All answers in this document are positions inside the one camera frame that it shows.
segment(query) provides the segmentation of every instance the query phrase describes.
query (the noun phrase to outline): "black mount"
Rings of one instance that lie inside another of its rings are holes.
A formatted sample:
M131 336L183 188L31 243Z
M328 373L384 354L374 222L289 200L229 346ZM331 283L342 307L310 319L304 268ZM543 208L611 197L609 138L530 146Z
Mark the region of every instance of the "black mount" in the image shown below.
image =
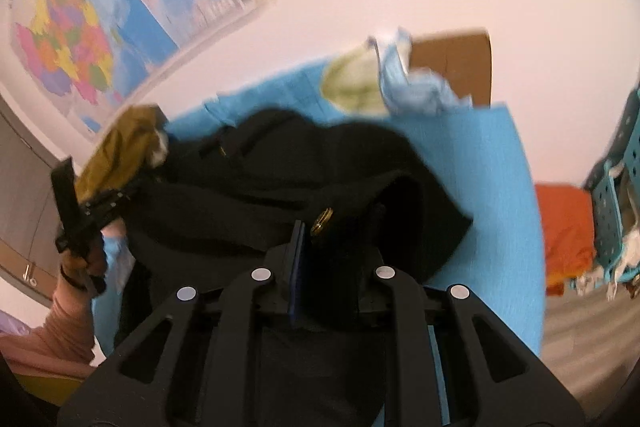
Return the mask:
M180 289L72 395L60 427L255 425L260 328L304 327L300 285L307 233L296 222L264 268L223 291ZM437 339L454 427L584 427L581 407L473 292L424 288L400 270L372 271L359 320L385 331L386 427L440 427L429 327Z
M59 253L70 250L73 255L86 257L92 241L100 237L100 231L120 217L123 205L130 201L135 187L129 185L123 190L105 190L92 200L79 204L75 180L71 158L60 162L51 171L51 187L61 223L56 249ZM84 286L92 296L105 291L104 279L84 275Z

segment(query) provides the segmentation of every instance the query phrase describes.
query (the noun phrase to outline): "brown cardboard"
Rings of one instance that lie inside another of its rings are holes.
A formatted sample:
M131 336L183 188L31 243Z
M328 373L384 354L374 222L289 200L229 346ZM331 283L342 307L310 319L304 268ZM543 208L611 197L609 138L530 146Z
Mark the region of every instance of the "brown cardboard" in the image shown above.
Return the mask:
M430 68L474 106L491 103L491 43L484 30L412 40L409 69Z

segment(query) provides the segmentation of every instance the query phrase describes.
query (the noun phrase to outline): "orange towel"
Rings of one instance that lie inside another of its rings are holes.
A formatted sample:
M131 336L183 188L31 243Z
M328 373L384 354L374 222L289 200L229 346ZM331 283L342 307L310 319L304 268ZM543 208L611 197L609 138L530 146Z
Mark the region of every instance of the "orange towel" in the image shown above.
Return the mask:
M536 195L545 237L546 294L562 295L564 280L593 264L591 196L571 185L536 185Z

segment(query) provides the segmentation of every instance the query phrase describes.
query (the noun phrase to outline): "wooden cabinet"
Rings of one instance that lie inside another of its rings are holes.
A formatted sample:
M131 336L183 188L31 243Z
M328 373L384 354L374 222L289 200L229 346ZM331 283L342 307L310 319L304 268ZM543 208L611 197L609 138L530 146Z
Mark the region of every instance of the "wooden cabinet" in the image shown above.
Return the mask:
M47 159L49 164L0 114L0 269L25 291L50 298L59 258L49 177L53 161Z
M59 254L54 240L58 232L59 223L60 218L53 198L53 191L49 190L36 233L33 236L33 242L31 243L29 261L54 277L58 276Z

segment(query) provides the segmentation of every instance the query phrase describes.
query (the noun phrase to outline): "black clothing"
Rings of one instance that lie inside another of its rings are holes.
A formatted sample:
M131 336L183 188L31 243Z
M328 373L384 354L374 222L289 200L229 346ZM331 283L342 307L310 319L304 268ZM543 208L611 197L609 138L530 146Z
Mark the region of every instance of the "black clothing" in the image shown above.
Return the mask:
M451 256L471 221L409 142L370 123L317 126L264 110L237 128L170 145L159 174L125 214L130 250L166 284L223 287L289 240L293 223L325 250L353 234L374 202L386 212L376 240L385 263L418 281Z
M369 427L384 402L385 339L358 331L360 289L383 263L426 280L471 223L409 142L375 124L317 126L265 110L171 143L154 174L124 214L144 268L126 286L118 339L144 318L125 309L133 301L148 309L183 285L224 287L263 266L302 220L312 231L302 300L327 330L263 330L255 418L260 427Z

